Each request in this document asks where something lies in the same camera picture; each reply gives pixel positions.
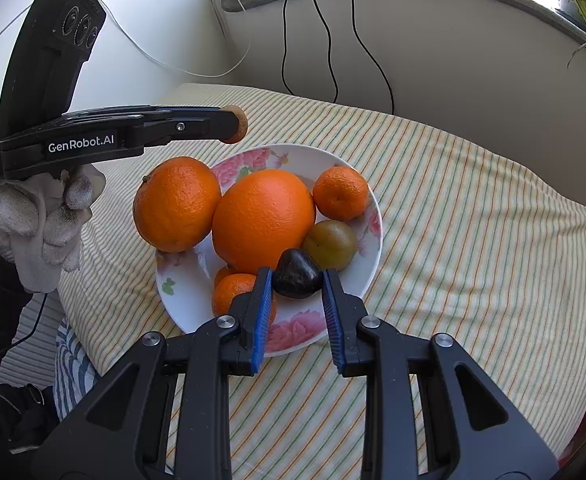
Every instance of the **pink flower pattern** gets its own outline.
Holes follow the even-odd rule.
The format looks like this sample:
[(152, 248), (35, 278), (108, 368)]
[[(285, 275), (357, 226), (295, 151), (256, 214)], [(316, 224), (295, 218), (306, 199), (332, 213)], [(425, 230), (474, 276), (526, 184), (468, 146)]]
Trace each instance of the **pink flower pattern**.
[(169, 266), (179, 267), (182, 262), (184, 252), (182, 253), (164, 253), (163, 251), (156, 251), (155, 264), (160, 274), (167, 270)]
[(235, 181), (240, 169), (242, 154), (232, 156), (211, 168), (220, 186), (224, 187)]
[(326, 322), (318, 311), (298, 312), (289, 320), (271, 325), (266, 351), (270, 353), (286, 350), (314, 338), (324, 330), (326, 330)]
[[(382, 238), (382, 226), (380, 225), (377, 211), (374, 207), (369, 207), (368, 210), (371, 211), (371, 216), (369, 216), (369, 221), (366, 224), (366, 227), (364, 227), (364, 232), (358, 239), (358, 253), (361, 256), (367, 256), (369, 254), (369, 249), (377, 250), (377, 245), (380, 243)], [(371, 241), (371, 237), (367, 237), (369, 233), (377, 239), (377, 244), (373, 244), (371, 246), (370, 243), (367, 243), (367, 241)]]
[(371, 217), (369, 218), (369, 232), (371, 232), (371, 234), (378, 240), (382, 236), (382, 228), (379, 224), (379, 215), (375, 209), (373, 209)]
[(273, 155), (275, 156), (275, 168), (278, 170), (283, 164), (286, 164), (289, 161), (289, 152), (286, 152), (283, 155), (278, 155), (273, 152)]
[(242, 154), (242, 161), (246, 166), (251, 168), (251, 170), (258, 171), (266, 168), (266, 162), (269, 160), (270, 156), (270, 148), (258, 148), (257, 150), (251, 150), (250, 152), (244, 152)]

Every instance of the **table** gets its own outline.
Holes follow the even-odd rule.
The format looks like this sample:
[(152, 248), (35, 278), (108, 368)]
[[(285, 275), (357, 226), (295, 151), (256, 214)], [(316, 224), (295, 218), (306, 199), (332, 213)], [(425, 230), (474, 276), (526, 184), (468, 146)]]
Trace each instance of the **table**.
[[(100, 373), (145, 332), (179, 334), (156, 293), (153, 249), (132, 221), (142, 176), (171, 156), (211, 165), (297, 142), (348, 161), (379, 202), (385, 237), (369, 313), (411, 335), (454, 335), (553, 452), (564, 449), (586, 408), (586, 207), (516, 162), (395, 116), (233, 86), (186, 84), (164, 104), (239, 105), (249, 133), (231, 146), (174, 142), (99, 165), (107, 187), (83, 232), (81, 269), (63, 276), (60, 295)], [(337, 376), (326, 340), (232, 379), (234, 478), (359, 478), (365, 380)], [(423, 470), (415, 384), (414, 398)]]

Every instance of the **floral plate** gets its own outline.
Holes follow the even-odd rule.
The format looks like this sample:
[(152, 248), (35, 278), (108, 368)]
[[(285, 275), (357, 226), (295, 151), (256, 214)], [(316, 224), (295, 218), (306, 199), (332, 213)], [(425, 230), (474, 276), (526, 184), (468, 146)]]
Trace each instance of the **floral plate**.
[[(265, 168), (282, 168), (296, 174), (309, 189), (332, 166), (348, 166), (332, 153), (301, 144), (271, 144), (233, 155), (211, 169), (224, 193), (243, 176)], [(371, 284), (382, 253), (382, 220), (373, 192), (364, 214), (349, 222), (358, 237), (358, 253), (340, 272), (348, 294), (362, 297)], [(326, 218), (317, 213), (317, 221)], [(211, 319), (213, 278), (225, 265), (211, 242), (211, 235), (183, 253), (156, 253), (155, 280), (167, 313), (184, 332), (194, 332)], [(278, 296), (278, 314), (269, 330), (266, 356), (286, 354), (326, 335), (321, 293), (305, 300)]]

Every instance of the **white wall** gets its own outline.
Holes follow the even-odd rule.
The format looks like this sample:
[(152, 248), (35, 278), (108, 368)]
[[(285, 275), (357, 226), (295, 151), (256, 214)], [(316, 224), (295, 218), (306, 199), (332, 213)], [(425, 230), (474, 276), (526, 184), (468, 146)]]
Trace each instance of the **white wall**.
[[(33, 0), (0, 0), (0, 30)], [(120, 25), (149, 53), (189, 72), (228, 70), (228, 53), (210, 0), (104, 0)], [(0, 91), (24, 17), (0, 37)], [(233, 74), (204, 79), (153, 63), (107, 18), (83, 66), (71, 110), (151, 104), (183, 82), (232, 83)]]
[[(351, 29), (350, 0), (318, 0), (333, 36), (339, 103), (390, 111), (379, 72)], [(283, 1), (225, 13), (253, 46), (241, 84), (285, 91)], [(535, 171), (586, 205), (586, 52), (521, 10), (494, 0), (356, 0), (359, 35), (387, 72), (396, 114), (431, 124)], [(326, 33), (311, 0), (289, 0), (287, 82), (331, 100)]]

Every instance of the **tangerine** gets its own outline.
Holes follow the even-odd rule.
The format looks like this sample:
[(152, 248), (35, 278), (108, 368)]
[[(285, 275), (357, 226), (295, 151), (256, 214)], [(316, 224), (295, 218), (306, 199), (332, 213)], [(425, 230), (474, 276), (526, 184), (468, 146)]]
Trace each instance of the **tangerine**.
[(251, 173), (231, 186), (213, 217), (213, 247), (229, 266), (257, 274), (276, 269), (286, 249), (298, 248), (315, 224), (307, 186), (283, 170)]
[(334, 166), (315, 181), (313, 200), (326, 218), (347, 222), (367, 208), (369, 185), (353, 168)]
[[(252, 274), (239, 272), (223, 278), (213, 290), (211, 306), (214, 316), (224, 316), (228, 314), (231, 308), (233, 298), (244, 292), (251, 292), (255, 285), (256, 277)], [(278, 305), (275, 301), (275, 295), (271, 296), (271, 315), (269, 322), (273, 322), (278, 312)]]
[(133, 200), (140, 236), (165, 253), (200, 243), (222, 197), (214, 173), (190, 156), (165, 160), (142, 179)]
[(231, 269), (230, 267), (222, 267), (218, 272), (215, 273), (215, 279), (213, 280), (213, 288), (217, 287), (217, 284), (224, 280), (227, 276), (231, 274), (237, 274), (235, 269)]

